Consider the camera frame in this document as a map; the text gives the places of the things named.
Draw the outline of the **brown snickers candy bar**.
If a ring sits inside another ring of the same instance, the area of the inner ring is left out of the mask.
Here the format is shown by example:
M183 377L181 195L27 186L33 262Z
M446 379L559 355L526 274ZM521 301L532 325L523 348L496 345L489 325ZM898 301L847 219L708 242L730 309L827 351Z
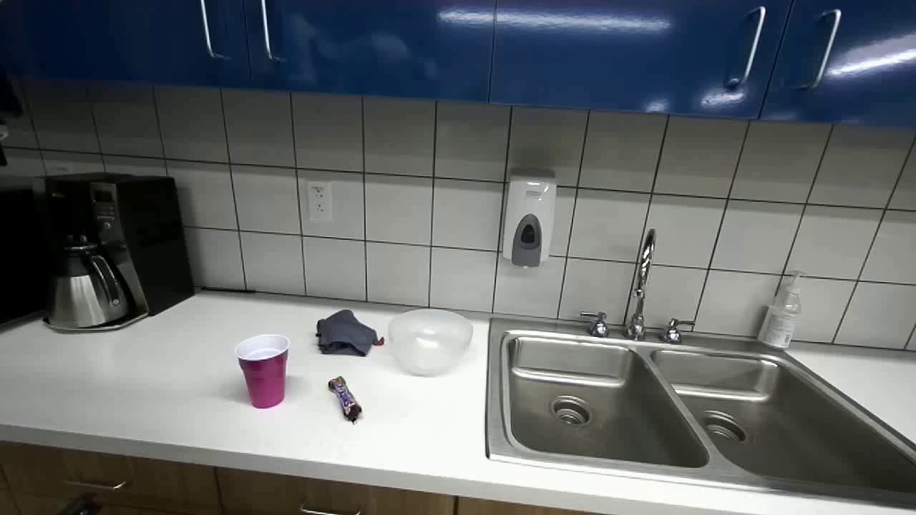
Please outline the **brown snickers candy bar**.
M356 399L356 395L349 391L346 377L342 377L342 374L333 377L329 391L337 398L342 415L356 424L363 409Z

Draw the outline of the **translucent white plastic bowl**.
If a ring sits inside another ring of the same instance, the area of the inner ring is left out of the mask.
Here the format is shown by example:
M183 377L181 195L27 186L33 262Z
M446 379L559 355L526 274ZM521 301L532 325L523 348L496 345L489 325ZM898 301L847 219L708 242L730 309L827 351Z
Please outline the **translucent white plastic bowl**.
M452 371L466 355L473 322L459 311L413 309L389 322L395 362L418 377Z

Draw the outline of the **dark grey crumpled cloth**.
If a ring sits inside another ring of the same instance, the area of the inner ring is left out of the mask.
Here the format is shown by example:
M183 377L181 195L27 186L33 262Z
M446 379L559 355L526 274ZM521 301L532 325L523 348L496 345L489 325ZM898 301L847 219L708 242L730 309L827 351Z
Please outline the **dark grey crumpled cloth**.
M320 316L315 336L325 355L366 356L385 342L385 336L373 325L362 322L353 309L337 309L336 315Z

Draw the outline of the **chrome sink faucet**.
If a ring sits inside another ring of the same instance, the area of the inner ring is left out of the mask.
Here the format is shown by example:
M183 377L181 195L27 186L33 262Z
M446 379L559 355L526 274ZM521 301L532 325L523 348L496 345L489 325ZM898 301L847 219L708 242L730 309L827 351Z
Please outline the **chrome sink faucet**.
M631 295L631 309L625 315L625 336L631 341L645 341L651 334L645 315L648 315L648 281L652 269L652 249L657 249L657 228L648 228L645 241L638 242L635 284ZM667 325L658 332L658 341L682 342L688 329L695 329L695 321L669 316ZM598 311L589 321L588 332L596 336L607 336L609 334L607 311Z

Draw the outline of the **magenta plastic cup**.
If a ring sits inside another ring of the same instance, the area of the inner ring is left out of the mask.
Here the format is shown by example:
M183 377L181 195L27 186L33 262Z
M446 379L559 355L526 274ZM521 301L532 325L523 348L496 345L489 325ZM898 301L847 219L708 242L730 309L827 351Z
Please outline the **magenta plastic cup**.
M283 334L252 334L236 345L250 404L272 409L286 398L289 341Z

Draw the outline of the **stainless steel double sink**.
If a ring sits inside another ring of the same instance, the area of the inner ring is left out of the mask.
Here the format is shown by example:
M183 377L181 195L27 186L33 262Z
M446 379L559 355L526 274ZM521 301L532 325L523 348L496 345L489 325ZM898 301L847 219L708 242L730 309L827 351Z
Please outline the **stainless steel double sink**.
M488 455L817 500L916 505L916 445L795 356L499 321Z

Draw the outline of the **black coffee maker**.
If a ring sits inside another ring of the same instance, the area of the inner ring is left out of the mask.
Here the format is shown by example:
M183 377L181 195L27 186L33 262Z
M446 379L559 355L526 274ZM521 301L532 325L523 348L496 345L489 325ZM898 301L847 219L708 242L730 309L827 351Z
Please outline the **black coffee maker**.
M54 271L60 245L88 236L117 269L131 315L117 329L159 315L194 292L179 186L164 175L60 175L45 179Z

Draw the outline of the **clear soap pump bottle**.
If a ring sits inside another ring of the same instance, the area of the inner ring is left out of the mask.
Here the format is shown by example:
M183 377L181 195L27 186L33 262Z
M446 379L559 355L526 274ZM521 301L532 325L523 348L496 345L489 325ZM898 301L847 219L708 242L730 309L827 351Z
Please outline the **clear soap pump bottle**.
M777 298L768 304L758 341L774 348L788 348L801 315L801 286L800 278L790 274L781 281Z

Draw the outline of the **steel coffee carafe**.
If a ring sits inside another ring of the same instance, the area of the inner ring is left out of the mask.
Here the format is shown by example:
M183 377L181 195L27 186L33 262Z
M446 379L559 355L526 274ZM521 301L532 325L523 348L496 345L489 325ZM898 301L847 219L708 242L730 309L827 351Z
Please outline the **steel coffee carafe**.
M101 245L88 236L65 241L51 281L50 325L60 332L97 329L130 315L130 292Z

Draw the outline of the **blue upper cabinets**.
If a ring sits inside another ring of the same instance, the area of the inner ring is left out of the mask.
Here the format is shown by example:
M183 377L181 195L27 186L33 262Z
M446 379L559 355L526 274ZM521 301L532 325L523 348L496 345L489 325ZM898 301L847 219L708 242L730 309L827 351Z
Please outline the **blue upper cabinets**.
M916 126L916 0L4 0L0 63L45 80Z

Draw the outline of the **wooden lower cabinets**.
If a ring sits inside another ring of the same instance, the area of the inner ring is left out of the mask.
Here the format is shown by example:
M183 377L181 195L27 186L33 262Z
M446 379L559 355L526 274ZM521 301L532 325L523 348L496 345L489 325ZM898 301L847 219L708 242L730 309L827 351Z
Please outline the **wooden lower cabinets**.
M582 515L28 444L0 445L0 481L14 515Z

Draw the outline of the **white wall soap dispenser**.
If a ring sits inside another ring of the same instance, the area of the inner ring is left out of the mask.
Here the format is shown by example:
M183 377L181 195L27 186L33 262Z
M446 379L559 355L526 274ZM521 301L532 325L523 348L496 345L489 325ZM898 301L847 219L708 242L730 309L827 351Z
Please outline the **white wall soap dispenser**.
M513 265L541 265L551 253L555 218L555 175L513 175L505 203L502 253Z

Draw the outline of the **white wall power outlet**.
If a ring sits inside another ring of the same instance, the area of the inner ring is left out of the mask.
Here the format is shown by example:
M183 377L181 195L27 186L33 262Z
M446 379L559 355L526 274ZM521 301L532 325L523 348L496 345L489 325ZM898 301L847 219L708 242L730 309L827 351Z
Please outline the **white wall power outlet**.
M329 223L336 218L333 209L333 186L327 179L306 183L306 219L309 223Z

